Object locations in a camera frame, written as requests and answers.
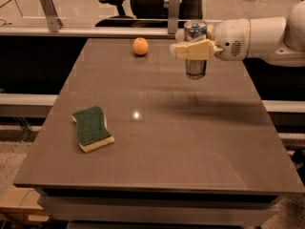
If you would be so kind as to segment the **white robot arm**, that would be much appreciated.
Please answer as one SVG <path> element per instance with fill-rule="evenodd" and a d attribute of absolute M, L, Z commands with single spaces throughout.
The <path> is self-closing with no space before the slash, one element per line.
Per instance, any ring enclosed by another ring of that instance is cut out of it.
<path fill-rule="evenodd" d="M 305 64 L 305 1 L 287 18 L 225 20 L 189 42 L 170 45 L 175 58 L 224 61 L 259 58 L 271 65 L 303 67 Z"/>

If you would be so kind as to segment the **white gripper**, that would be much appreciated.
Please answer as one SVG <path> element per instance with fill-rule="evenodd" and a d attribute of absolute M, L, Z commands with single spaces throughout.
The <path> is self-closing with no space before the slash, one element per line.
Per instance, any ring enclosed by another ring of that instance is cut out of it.
<path fill-rule="evenodd" d="M 170 45 L 175 58 L 209 60 L 214 55 L 224 61 L 246 58 L 250 45 L 251 23 L 247 19 L 227 20 L 215 27 L 206 23 L 186 23 L 174 35 Z"/>

